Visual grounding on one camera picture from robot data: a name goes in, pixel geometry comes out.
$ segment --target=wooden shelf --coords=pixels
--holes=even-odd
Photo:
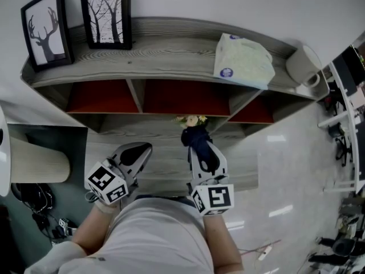
[[[229,116],[228,95],[219,83],[146,80],[143,112]]]
[[[74,83],[67,113],[137,114],[138,109],[125,80]]]
[[[258,96],[232,117],[228,123],[272,124],[274,119],[264,98]]]

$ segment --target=flower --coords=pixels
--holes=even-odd
[[[206,121],[206,116],[199,116],[199,120],[204,123]]]
[[[198,117],[197,116],[188,116],[186,118],[186,125],[188,127],[194,127],[198,123]]]

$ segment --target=tiled floor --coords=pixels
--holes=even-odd
[[[307,273],[309,263],[300,267],[318,249],[315,238],[336,235],[343,194],[324,193],[323,187],[343,179],[349,167],[335,160],[336,144],[317,127],[320,119],[321,106],[312,104],[243,140],[258,149],[259,187],[237,193],[235,208],[224,218],[240,226],[230,232],[241,249],[281,240],[263,261],[255,261],[256,253],[243,255],[246,273]],[[286,213],[275,215],[279,209]]]

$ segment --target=person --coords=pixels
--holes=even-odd
[[[351,261],[351,267],[349,267],[350,270],[348,271],[349,274],[360,273],[360,271],[365,267],[365,242],[363,241],[354,242],[351,239],[340,239],[336,242],[334,239],[325,239],[324,237],[321,237],[318,244],[332,249],[333,246],[337,244],[336,250],[339,250],[339,252],[348,251],[344,255],[336,255],[336,252],[333,255],[314,254],[309,257],[308,262],[343,266]]]
[[[72,241],[54,246],[25,274],[243,273],[221,215],[199,215],[187,198],[136,198],[115,218],[96,201]]]

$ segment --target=gray floor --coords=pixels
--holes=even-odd
[[[231,136],[213,137],[215,144],[225,150],[226,157],[235,158],[235,162],[239,162],[242,151],[258,152],[258,188],[236,193],[235,208],[224,214],[229,226],[239,226],[231,230],[238,247],[253,249],[280,240],[264,261],[256,261],[255,253],[244,255],[246,273],[269,274],[272,270],[277,274],[297,273],[306,256],[318,249],[314,243],[316,236],[336,234],[342,195],[323,193],[322,189],[334,179],[344,179],[348,168],[343,169],[335,161],[335,143],[325,130],[317,127],[322,118],[322,108],[313,104],[244,140],[233,132]],[[127,138],[135,135],[133,131],[124,132]],[[163,142],[168,143],[168,135],[161,134]],[[100,139],[94,138],[88,149],[109,150],[109,146],[98,144]],[[185,160],[185,154],[181,154],[176,163]],[[54,184],[52,189],[57,194],[58,210],[64,217],[80,222],[89,209],[81,200],[84,191],[80,178],[75,183]],[[5,198],[5,203],[20,252],[27,264],[32,263],[47,252],[49,242],[38,232],[23,204],[11,195]],[[286,214],[269,217],[271,212],[282,208],[287,210]],[[307,264],[298,273],[304,273],[306,268]]]

